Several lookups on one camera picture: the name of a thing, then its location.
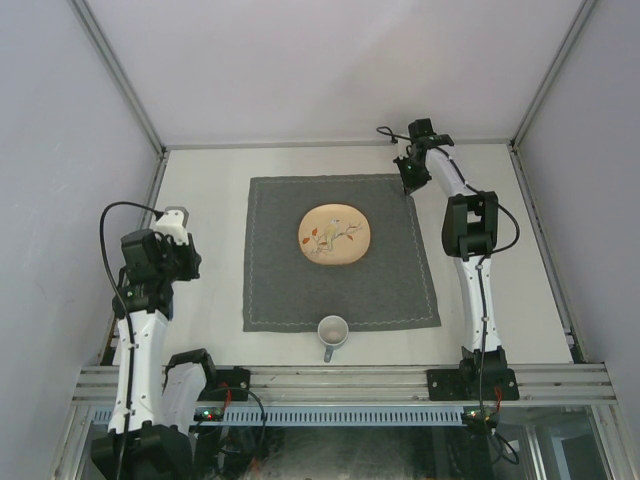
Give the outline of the grey cloth placemat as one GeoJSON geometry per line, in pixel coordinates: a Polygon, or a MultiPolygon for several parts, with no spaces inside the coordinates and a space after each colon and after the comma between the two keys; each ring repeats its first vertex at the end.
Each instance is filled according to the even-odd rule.
{"type": "Polygon", "coordinates": [[[243,329],[301,333],[329,315],[353,332],[436,328],[441,324],[415,202],[397,174],[255,177],[250,181],[244,249],[243,329]],[[298,233],[311,209],[351,206],[365,221],[340,220],[335,248],[366,232],[364,256],[329,266],[327,250],[307,258],[324,228],[298,233]]]}

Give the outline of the beige bird pattern plate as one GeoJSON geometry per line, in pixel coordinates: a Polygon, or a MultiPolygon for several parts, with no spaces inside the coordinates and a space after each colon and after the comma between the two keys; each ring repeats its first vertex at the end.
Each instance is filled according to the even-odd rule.
{"type": "Polygon", "coordinates": [[[371,245],[367,217],[346,204],[312,208],[302,218],[298,244],[302,254],[322,266],[343,266],[362,259],[371,245]]]}

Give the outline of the white mug blue handle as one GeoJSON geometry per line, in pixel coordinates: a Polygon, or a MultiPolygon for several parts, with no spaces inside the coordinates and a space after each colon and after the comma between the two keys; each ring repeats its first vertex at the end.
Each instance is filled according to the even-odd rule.
{"type": "Polygon", "coordinates": [[[317,335],[324,346],[325,363],[331,362],[334,351],[347,341],[349,332],[348,323],[340,316],[330,315],[319,322],[317,335]]]}

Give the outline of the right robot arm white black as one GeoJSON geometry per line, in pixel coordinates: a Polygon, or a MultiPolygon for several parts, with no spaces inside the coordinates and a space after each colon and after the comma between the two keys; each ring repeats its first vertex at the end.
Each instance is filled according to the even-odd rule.
{"type": "Polygon", "coordinates": [[[410,195],[434,180],[447,196],[441,230],[444,253],[458,274],[465,319],[462,359],[455,368],[426,373],[433,401],[515,401],[520,398],[515,372],[509,367],[498,334],[491,291],[491,258],[505,249],[498,246],[499,214],[515,217],[493,191],[479,190],[456,163],[454,142],[435,132],[430,119],[408,125],[405,151],[394,163],[404,193],[410,195]]]}

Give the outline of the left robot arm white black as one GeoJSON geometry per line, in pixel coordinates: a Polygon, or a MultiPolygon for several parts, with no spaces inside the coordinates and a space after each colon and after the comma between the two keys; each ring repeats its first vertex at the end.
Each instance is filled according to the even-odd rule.
{"type": "Polygon", "coordinates": [[[107,479],[189,479],[194,472],[190,426],[198,400],[224,404],[248,398],[249,373],[218,373],[204,348],[162,361],[172,319],[173,285],[199,276],[201,257],[183,227],[124,236],[125,286],[116,288],[121,360],[106,437],[91,444],[91,460],[107,479]]]}

